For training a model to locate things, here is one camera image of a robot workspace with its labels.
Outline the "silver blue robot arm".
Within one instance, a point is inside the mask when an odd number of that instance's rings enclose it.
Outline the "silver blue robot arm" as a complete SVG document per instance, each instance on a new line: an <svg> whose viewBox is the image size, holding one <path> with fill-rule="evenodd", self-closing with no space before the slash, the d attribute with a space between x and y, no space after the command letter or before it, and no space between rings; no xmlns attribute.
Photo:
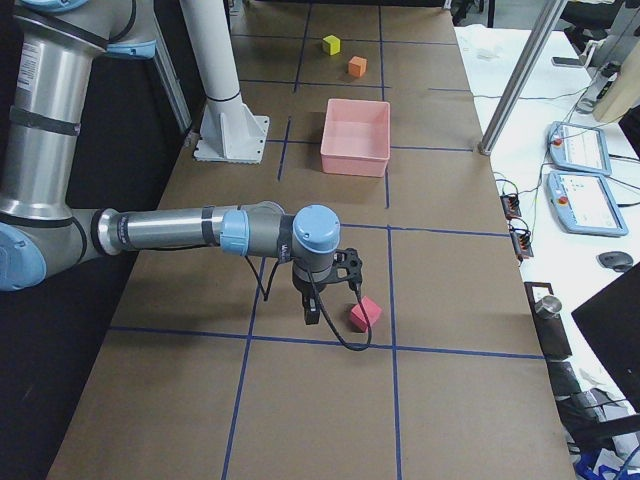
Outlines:
<svg viewBox="0 0 640 480"><path fill-rule="evenodd" d="M339 281L348 257L328 207L288 214L271 201L143 212L67 205L93 61L168 63L152 2L18 1L13 15L23 46L1 181L3 290L124 251L218 247L290 264L306 323L326 316L321 291Z"/></svg>

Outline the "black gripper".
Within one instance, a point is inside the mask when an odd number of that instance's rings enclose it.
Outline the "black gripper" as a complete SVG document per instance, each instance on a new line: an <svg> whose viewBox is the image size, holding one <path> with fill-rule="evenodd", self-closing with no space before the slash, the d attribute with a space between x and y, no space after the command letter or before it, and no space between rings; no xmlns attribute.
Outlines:
<svg viewBox="0 0 640 480"><path fill-rule="evenodd" d="M320 321L318 294L325 288L325 280L330 273L330 267L311 273L298 264L292 267L293 284L302 296L304 322L307 326L317 325Z"/></svg>

